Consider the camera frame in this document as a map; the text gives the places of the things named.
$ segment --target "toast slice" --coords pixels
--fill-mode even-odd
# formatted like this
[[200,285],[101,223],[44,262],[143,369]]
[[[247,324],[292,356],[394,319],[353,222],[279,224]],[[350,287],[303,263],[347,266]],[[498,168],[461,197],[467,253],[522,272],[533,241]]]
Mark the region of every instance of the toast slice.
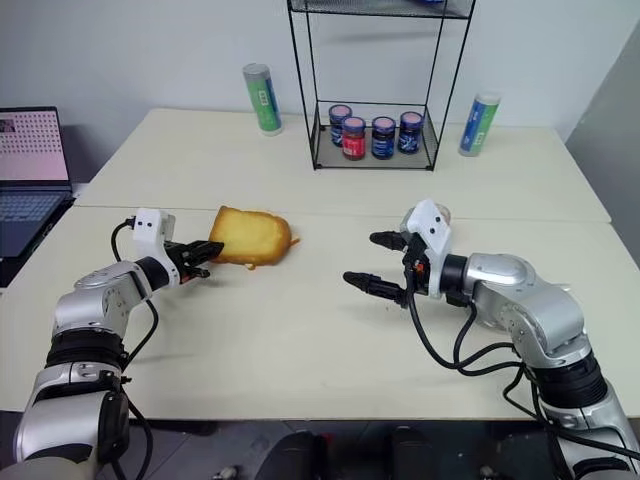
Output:
[[220,207],[209,234],[212,242],[224,243],[216,263],[275,265],[285,256],[291,240],[291,229],[283,218],[265,212],[248,212]]

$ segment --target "blue cylindrical container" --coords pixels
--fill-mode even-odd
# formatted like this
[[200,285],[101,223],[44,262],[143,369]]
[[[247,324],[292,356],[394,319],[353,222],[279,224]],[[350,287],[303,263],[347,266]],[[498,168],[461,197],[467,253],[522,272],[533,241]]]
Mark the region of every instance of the blue cylindrical container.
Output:
[[329,109],[329,123],[331,123],[331,141],[336,147],[342,146],[342,122],[352,115],[347,105],[332,105]]
[[398,151],[416,153],[420,150],[420,136],[424,119],[417,112],[404,112],[400,116],[400,133],[398,134]]
[[376,117],[371,127],[371,154],[380,160],[391,158],[396,139],[396,121],[389,117]]

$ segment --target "jar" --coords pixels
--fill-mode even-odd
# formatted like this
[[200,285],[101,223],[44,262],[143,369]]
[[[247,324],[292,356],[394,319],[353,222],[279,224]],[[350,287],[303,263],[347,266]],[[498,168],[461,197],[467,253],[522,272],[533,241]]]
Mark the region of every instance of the jar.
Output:
[[336,147],[342,146],[342,122],[352,114],[347,105],[333,105],[329,109],[329,122],[331,123],[331,141]]
[[364,128],[366,123],[360,117],[348,117],[342,121],[342,153],[349,160],[364,158]]
[[416,112],[404,112],[400,116],[400,133],[398,134],[399,152],[411,154],[420,150],[422,123],[422,115]]
[[389,117],[376,117],[371,127],[371,154],[380,160],[391,158],[396,139],[396,121]]

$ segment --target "black cable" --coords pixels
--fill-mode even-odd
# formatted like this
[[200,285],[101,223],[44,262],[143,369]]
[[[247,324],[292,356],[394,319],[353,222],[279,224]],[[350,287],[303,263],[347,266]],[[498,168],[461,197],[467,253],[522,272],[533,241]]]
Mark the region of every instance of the black cable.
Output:
[[[471,309],[471,314],[469,315],[469,318],[467,319],[465,324],[460,329],[460,332],[456,337],[456,341],[453,344],[453,362],[454,363],[460,362],[460,349],[462,348],[462,341],[464,340],[465,336],[471,329],[473,323],[476,321],[476,318],[478,316],[478,309],[476,308],[476,305],[475,303],[473,303],[473,301],[469,302],[469,308]],[[489,353],[490,351],[493,351],[493,350],[497,350],[499,348],[508,348],[510,350],[513,350],[513,343],[498,342],[486,348],[487,348],[486,353]],[[485,354],[484,349],[480,350],[478,353],[482,353],[482,355],[484,355]],[[465,370],[464,368],[459,368],[458,372],[460,372],[462,375],[466,377],[479,377],[481,375],[487,375],[488,373],[502,370],[504,368],[512,368],[512,367],[518,367],[518,366],[520,366],[519,362],[503,362],[503,363],[498,363],[496,365],[491,365],[490,367],[481,368],[480,370]]]
[[[127,395],[124,391],[124,388],[120,387],[122,393]],[[129,401],[129,410],[131,413],[138,419],[140,425],[142,426],[142,430],[144,430],[144,436],[147,440],[147,446],[144,452],[144,459],[142,460],[142,465],[140,466],[140,470],[138,470],[138,475],[136,475],[136,480],[142,480],[147,473],[147,469],[149,468],[149,464],[151,463],[151,456],[153,455],[153,432],[151,431],[151,426],[144,415],[138,410],[138,408],[133,404],[129,396],[127,395],[127,400]]]
[[[422,342],[424,347],[427,349],[427,352],[429,352],[429,355],[431,355],[431,357],[440,366],[447,368],[449,370],[460,371],[460,370],[463,370],[464,367],[471,365],[473,362],[477,361],[479,358],[485,356],[489,352],[492,352],[499,348],[513,348],[513,345],[510,343],[505,343],[505,342],[494,343],[492,345],[489,345],[480,349],[479,351],[477,351],[473,355],[470,355],[464,360],[458,359],[458,361],[454,361],[453,363],[445,360],[442,356],[440,356],[440,354],[438,354],[435,348],[433,348],[433,345],[431,345],[431,342],[429,341],[429,338],[427,337],[427,334],[425,333],[424,328],[422,328],[422,323],[420,322],[420,316],[418,315],[418,309],[416,308],[416,302],[414,298],[415,292],[414,292],[413,271],[410,268],[407,268],[405,270],[405,278],[407,280],[407,300],[409,304],[408,305],[409,312],[411,313],[411,320],[413,321],[413,326],[415,327],[416,332],[418,333],[418,337],[420,338],[420,341]],[[469,324],[469,327],[467,328],[467,330],[471,328],[471,323],[473,323],[473,320],[471,322],[467,320],[467,324]],[[501,370],[503,368],[519,367],[520,365],[521,365],[520,362],[503,362],[496,365],[492,365],[482,370],[464,371],[464,372],[466,372],[466,374],[468,374],[469,376],[477,376],[477,375],[485,375],[487,373],[495,372],[496,370]]]
[[118,224],[116,228],[113,229],[113,232],[111,232],[111,251],[113,252],[113,256],[115,257],[116,262],[122,261],[122,258],[120,258],[120,253],[118,253],[118,244],[116,242],[118,233],[120,233],[120,230],[122,230],[123,228],[131,226],[131,224],[131,219],[128,218],[124,222]]
[[[118,224],[113,229],[113,232],[111,232],[111,251],[113,252],[114,258],[118,262],[122,261],[122,258],[120,257],[120,252],[118,251],[118,243],[117,243],[118,233],[120,233],[120,230],[122,230],[125,227],[133,227],[134,220],[135,220],[134,218],[126,219],[124,222]],[[151,300],[146,300],[145,303],[147,304],[147,307],[149,307],[149,310],[151,310],[151,315],[153,317],[153,322],[151,323],[151,328],[149,328],[149,331],[144,336],[144,338],[142,340],[140,340],[138,345],[136,345],[136,347],[133,349],[133,351],[129,354],[129,357],[126,360],[126,362],[125,362],[125,364],[124,364],[124,366],[122,368],[122,371],[124,371],[124,369],[127,368],[129,366],[129,364],[133,361],[133,359],[136,357],[136,355],[138,355],[138,353],[140,353],[140,350],[142,350],[142,347],[144,347],[147,344],[147,342],[151,339],[151,337],[155,333],[156,329],[158,328],[158,323],[160,323],[158,310],[156,310],[155,305],[151,302]]]
[[113,473],[115,473],[116,478],[118,480],[127,480],[127,476],[124,474],[122,467],[120,466],[120,462],[118,460],[114,460],[111,462],[111,468],[113,468]]
[[147,307],[149,307],[149,310],[151,310],[151,315],[153,316],[153,323],[151,324],[151,328],[149,328],[149,331],[144,336],[144,338],[140,340],[136,348],[134,348],[133,351],[129,354],[129,357],[126,360],[122,368],[122,371],[124,371],[124,369],[127,368],[129,364],[133,361],[136,355],[140,353],[140,350],[142,350],[142,347],[144,347],[147,344],[147,342],[151,339],[156,329],[158,328],[158,323],[160,323],[158,310],[156,310],[155,305],[151,303],[151,300],[146,300],[145,303],[147,304]]
[[[120,232],[120,230],[122,230],[127,226],[133,227],[134,220],[135,220],[134,218],[129,218],[125,220],[124,222],[118,224],[111,232],[111,251],[113,252],[114,258],[118,262],[122,260],[120,257],[120,253],[118,252],[118,244],[117,244],[118,233]],[[125,369],[133,361],[136,355],[138,355],[140,350],[142,350],[142,347],[144,347],[147,344],[147,342],[151,339],[156,329],[158,328],[158,323],[159,323],[158,310],[156,310],[156,307],[153,305],[153,303],[151,303],[150,300],[146,300],[145,303],[149,307],[149,310],[151,310],[151,315],[153,316],[153,323],[151,324],[151,328],[149,329],[147,334],[144,336],[144,338],[138,343],[138,345],[136,345],[136,347],[133,349],[131,354],[128,356],[126,362],[122,366],[122,372],[125,371]],[[122,385],[120,386],[120,390],[127,397],[127,401],[129,403],[129,410],[140,422],[140,425],[142,426],[142,429],[144,431],[144,435],[146,438],[144,459],[142,461],[142,465],[140,466],[140,470],[136,475],[136,480],[142,480],[145,474],[147,473],[149,464],[151,463],[151,456],[153,455],[153,432],[151,431],[151,426],[149,425],[149,422],[147,421],[146,418],[144,418],[144,415],[142,415],[142,412],[140,412],[140,410],[138,410],[138,408],[133,404],[129,396],[124,391],[124,388],[122,387]],[[120,467],[120,464],[118,463],[118,461],[116,460],[115,462],[112,462],[112,465],[113,465],[113,470],[116,473],[116,477],[118,477],[118,480],[126,480],[126,477],[124,476],[124,472],[122,471],[122,468]]]
[[545,429],[545,431],[547,431],[547,433],[551,433],[552,435],[560,437],[564,440],[577,443],[578,445],[596,448],[598,450],[604,450],[606,452],[615,453],[617,455],[622,455],[624,457],[628,457],[628,458],[632,458],[634,460],[640,461],[640,453],[638,452],[634,452],[633,450],[629,450],[628,448],[616,447],[615,445],[609,445],[607,443],[598,442],[597,440],[590,440],[588,438],[579,437],[577,435],[569,433],[566,428],[558,427],[557,425],[554,425],[553,423],[549,422],[542,415],[542,410],[540,409],[540,404],[539,404],[537,386],[533,382],[531,384],[531,393],[533,396],[532,400],[534,403],[535,412],[532,412],[528,408],[520,405],[518,402],[516,402],[511,397],[509,397],[509,393],[518,386],[518,384],[522,380],[524,373],[525,373],[525,367],[522,366],[518,369],[518,373],[516,373],[516,376],[514,377],[513,381],[509,385],[507,385],[505,389],[502,391],[502,396],[507,402],[509,402],[515,408],[517,408],[521,412],[524,412],[525,414],[527,414],[528,416],[530,416],[531,418],[533,418],[534,420],[542,424],[543,428]]

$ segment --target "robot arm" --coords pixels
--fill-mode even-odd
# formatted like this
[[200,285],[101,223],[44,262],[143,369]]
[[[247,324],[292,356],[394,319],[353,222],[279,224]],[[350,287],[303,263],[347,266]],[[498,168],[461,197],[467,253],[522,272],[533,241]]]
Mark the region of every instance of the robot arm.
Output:
[[128,447],[128,400],[121,383],[129,314],[160,288],[209,276],[198,266],[223,247],[171,242],[174,217],[159,210],[139,209],[128,224],[142,258],[81,278],[58,302],[46,365],[16,433],[19,463],[0,474],[3,480],[92,479]]
[[[400,232],[374,233],[371,240],[405,251],[407,290],[369,274],[347,272],[347,282],[403,308],[413,292],[445,295],[456,306],[473,302],[478,319],[511,337],[527,378],[539,389],[546,421],[574,437],[640,451],[613,387],[600,373],[582,311],[563,288],[545,282],[515,256],[452,255],[451,230],[431,200],[409,211]],[[551,434],[550,447],[563,479],[640,473],[635,459]]]

